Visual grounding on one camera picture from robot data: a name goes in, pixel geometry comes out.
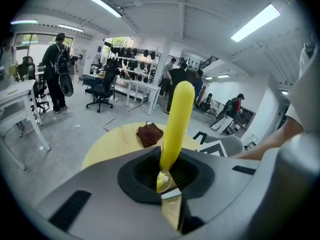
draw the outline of black cap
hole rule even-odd
[[[55,38],[55,40],[56,41],[63,41],[63,40],[65,40],[65,34],[64,33],[59,33],[59,34],[57,34],[56,35],[56,38]]]
[[[242,93],[240,93],[237,98],[242,98],[244,100],[245,96]]]

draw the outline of concrete floor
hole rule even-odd
[[[101,113],[97,113],[98,106],[92,105],[88,109],[86,104],[92,101],[92,95],[85,94],[85,86],[74,84],[74,94],[67,98],[68,109],[60,114],[54,114],[51,99],[50,109],[41,113],[43,126],[41,132],[51,146],[46,151],[34,132],[29,121],[25,121],[25,132],[22,138],[16,127],[5,135],[5,142],[22,160],[27,169],[22,170],[1,149],[0,168],[12,192],[21,201],[34,207],[56,187],[78,173],[90,147],[104,134],[121,125],[134,122],[148,122],[166,124],[168,115],[162,112],[167,105],[164,99],[158,99],[158,104],[150,116],[147,116],[149,103],[139,106],[130,99],[126,107],[126,96],[115,94],[113,109],[101,105]],[[193,137],[202,131],[209,135],[218,135],[209,127],[204,126],[208,116],[197,111],[192,112],[187,135]]]

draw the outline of gray chair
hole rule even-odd
[[[208,134],[206,134],[202,131],[199,131],[193,137],[193,139],[196,140],[200,135],[202,136],[202,139],[200,141],[201,145],[203,143],[221,141],[228,157],[232,157],[232,156],[239,154],[245,150],[244,144],[237,136],[228,135],[228,136],[222,136],[222,137],[213,137],[213,136],[209,136]]]

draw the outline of ceiling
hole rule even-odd
[[[223,72],[252,76],[268,71],[278,83],[287,81],[288,85],[298,77],[299,54],[307,41],[308,29],[295,4],[288,5],[283,0],[105,1],[118,8],[123,17],[114,17],[90,0],[28,0],[16,18],[32,16],[40,19],[40,24],[56,21],[56,25],[65,21],[84,29],[84,34],[93,40],[171,37],[175,42],[197,47],[200,54],[205,51],[226,62],[219,68]],[[269,3],[281,16],[238,43],[231,40]]]

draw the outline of fluorescent light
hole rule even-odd
[[[25,41],[25,42],[22,42],[22,44],[36,44],[38,43],[38,41]]]
[[[230,75],[228,75],[228,74],[223,74],[223,75],[217,76],[217,78],[229,78],[229,77],[230,77]]]
[[[115,9],[113,9],[110,5],[108,5],[104,1],[102,1],[102,0],[91,0],[91,1],[93,1],[96,4],[100,5],[101,7],[106,9],[108,12],[110,12],[111,14],[116,16],[117,18],[121,18],[122,17],[122,15],[120,13],[118,13]]]
[[[235,33],[231,37],[231,39],[236,42],[239,42],[245,37],[249,36],[252,32],[261,28],[262,26],[279,17],[280,15],[280,12],[278,12],[278,10],[272,4],[270,4],[252,20],[250,20],[246,25],[244,25],[244,27],[241,28],[237,33]]]
[[[24,19],[24,20],[15,20],[15,21],[11,21],[12,25],[15,24],[37,24],[38,21],[35,19]]]
[[[63,24],[59,24],[59,27],[60,28],[65,28],[65,29],[69,29],[69,30],[79,31],[79,32],[83,32],[84,31],[83,29],[76,28],[76,27],[73,27],[73,26],[63,25]]]

